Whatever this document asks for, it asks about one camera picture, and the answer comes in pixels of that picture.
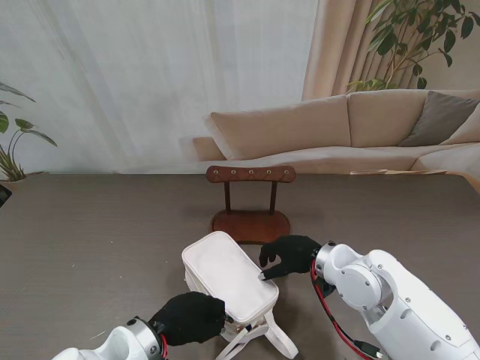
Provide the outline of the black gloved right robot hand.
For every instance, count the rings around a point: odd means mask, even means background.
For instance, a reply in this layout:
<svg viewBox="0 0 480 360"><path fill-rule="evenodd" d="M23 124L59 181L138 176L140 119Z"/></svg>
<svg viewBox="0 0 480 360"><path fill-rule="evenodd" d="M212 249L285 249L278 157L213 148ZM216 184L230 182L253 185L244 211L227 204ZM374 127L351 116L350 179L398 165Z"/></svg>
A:
<svg viewBox="0 0 480 360"><path fill-rule="evenodd" d="M264 244L260 249L259 264L265 268L277 257L280 263L265 269L259 275L262 281L282 278L292 273L309 272L311 263L316 258L322 245L304 235L285 235L273 242Z"/></svg>

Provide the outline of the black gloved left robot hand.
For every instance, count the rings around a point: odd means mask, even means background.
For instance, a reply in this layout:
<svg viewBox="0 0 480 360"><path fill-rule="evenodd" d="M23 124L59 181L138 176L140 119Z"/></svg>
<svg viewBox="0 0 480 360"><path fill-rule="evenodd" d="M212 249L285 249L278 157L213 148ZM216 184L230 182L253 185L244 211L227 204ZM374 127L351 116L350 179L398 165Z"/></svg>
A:
<svg viewBox="0 0 480 360"><path fill-rule="evenodd" d="M218 336L226 321L225 302L201 292L171 298L148 324L163 335L166 343L181 346L204 343Z"/></svg>

